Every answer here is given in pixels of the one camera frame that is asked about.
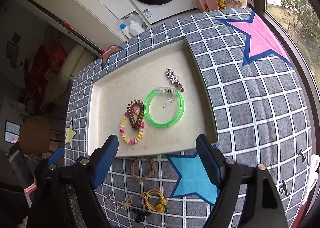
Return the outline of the blue cap detergent bottle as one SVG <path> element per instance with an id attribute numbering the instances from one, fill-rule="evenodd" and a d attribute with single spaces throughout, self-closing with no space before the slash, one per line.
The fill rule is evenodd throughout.
<path id="1" fill-rule="evenodd" d="M 129 27 L 128 27 L 127 25 L 125 25 L 124 23 L 122 23 L 122 24 L 120 25 L 120 28 L 121 28 L 122 33 L 123 33 L 128 39 L 131 39 Z"/>

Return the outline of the beige sofa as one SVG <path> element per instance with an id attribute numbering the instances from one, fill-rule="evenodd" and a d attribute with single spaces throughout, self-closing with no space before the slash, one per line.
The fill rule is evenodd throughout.
<path id="1" fill-rule="evenodd" d="M 50 78 L 44 93 L 43 103 L 54 103 L 63 97 L 69 89 L 72 79 L 95 61 L 98 57 L 82 45 L 75 46 L 67 55 L 58 73 L 54 73 Z"/>

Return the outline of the beige bow hair clip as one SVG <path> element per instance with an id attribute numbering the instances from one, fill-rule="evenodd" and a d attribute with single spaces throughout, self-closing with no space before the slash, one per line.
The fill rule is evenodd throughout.
<path id="1" fill-rule="evenodd" d="M 122 201 L 120 203 L 121 208 L 123 208 L 124 210 L 127 210 L 129 208 L 130 205 L 132 205 L 133 202 L 133 197 L 132 195 L 128 195 L 124 201 Z"/>

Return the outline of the purple star hair clip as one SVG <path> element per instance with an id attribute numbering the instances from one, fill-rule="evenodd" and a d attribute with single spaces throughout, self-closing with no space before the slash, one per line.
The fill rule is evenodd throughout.
<path id="1" fill-rule="evenodd" d="M 182 84 L 179 82 L 179 77 L 178 77 L 178 75 L 173 71 L 172 68 L 168 68 L 168 69 L 165 71 L 165 75 L 166 75 L 166 77 L 170 80 L 171 84 L 174 85 L 179 92 L 181 92 L 181 93 L 184 92 L 184 87 L 183 87 Z"/>

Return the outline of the black claw hair clip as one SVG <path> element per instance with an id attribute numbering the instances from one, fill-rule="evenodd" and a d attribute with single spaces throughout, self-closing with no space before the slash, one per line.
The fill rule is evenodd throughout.
<path id="1" fill-rule="evenodd" d="M 152 215 L 151 212 L 142 211 L 142 210 L 139 210 L 137 208 L 133 208 L 132 212 L 134 214 L 136 214 L 136 217 L 135 217 L 135 222 L 136 223 L 142 223 L 142 222 L 146 221 L 146 218 L 148 216 Z"/>

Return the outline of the green plastic bangle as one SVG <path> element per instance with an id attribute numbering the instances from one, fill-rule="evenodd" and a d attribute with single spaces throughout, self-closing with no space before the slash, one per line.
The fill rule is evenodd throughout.
<path id="1" fill-rule="evenodd" d="M 171 127 L 181 119 L 184 108 L 183 96 L 177 89 L 158 87 L 145 99 L 145 119 L 153 127 Z"/>

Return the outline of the teal beige jewelry tray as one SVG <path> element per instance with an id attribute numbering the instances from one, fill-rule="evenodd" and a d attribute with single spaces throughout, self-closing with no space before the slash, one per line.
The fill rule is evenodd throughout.
<path id="1" fill-rule="evenodd" d="M 216 143 L 213 106 L 186 39 L 153 48 L 92 85 L 87 152 L 118 137 L 118 157 L 193 149 L 203 134 Z"/>

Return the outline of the pink heart crystal brooch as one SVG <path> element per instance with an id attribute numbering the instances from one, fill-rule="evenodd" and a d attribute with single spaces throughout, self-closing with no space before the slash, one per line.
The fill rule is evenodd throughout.
<path id="1" fill-rule="evenodd" d="M 116 210 L 119 208 L 122 208 L 121 202 L 116 201 L 116 199 L 113 198 L 113 195 L 110 191 L 106 192 L 106 200 L 109 204 L 111 204 Z"/>

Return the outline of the white detergent jug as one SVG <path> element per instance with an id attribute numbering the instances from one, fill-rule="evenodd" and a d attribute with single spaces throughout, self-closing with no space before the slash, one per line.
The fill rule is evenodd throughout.
<path id="1" fill-rule="evenodd" d="M 131 20 L 130 21 L 130 26 L 129 26 L 129 33 L 132 36 L 137 36 L 141 33 L 143 33 L 145 29 L 136 21 Z"/>

